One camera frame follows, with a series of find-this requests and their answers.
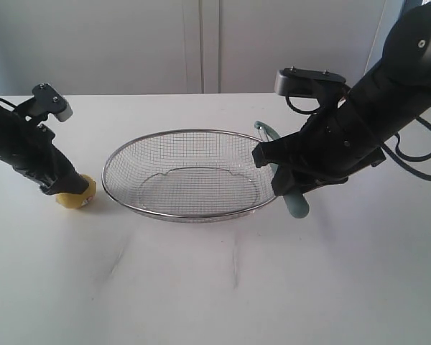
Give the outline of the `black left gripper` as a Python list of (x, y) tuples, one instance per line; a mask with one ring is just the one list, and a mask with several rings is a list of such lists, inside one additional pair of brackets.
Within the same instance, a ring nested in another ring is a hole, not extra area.
[(89, 182), (53, 144), (54, 134), (0, 106), (0, 160), (37, 183), (45, 195), (83, 194)]

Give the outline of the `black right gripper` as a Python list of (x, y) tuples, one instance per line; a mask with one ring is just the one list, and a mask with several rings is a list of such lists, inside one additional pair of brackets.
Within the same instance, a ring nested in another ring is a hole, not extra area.
[(374, 82), (321, 89), (316, 98), (320, 110), (298, 132), (255, 146), (257, 168), (279, 166), (272, 179), (274, 194), (303, 194), (321, 185), (341, 184), (359, 170), (383, 162), (380, 136), (370, 116), (380, 95)]

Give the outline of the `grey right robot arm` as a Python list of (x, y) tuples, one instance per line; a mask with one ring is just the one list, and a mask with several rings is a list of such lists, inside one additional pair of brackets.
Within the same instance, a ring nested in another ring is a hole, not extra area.
[(275, 91), (286, 101), (313, 98), (318, 107), (294, 134), (258, 144), (255, 165), (275, 164), (275, 195), (343, 184), (376, 167), (385, 142), (431, 108), (431, 2), (415, 7), (390, 30), (380, 60), (354, 86), (335, 73), (285, 68)]

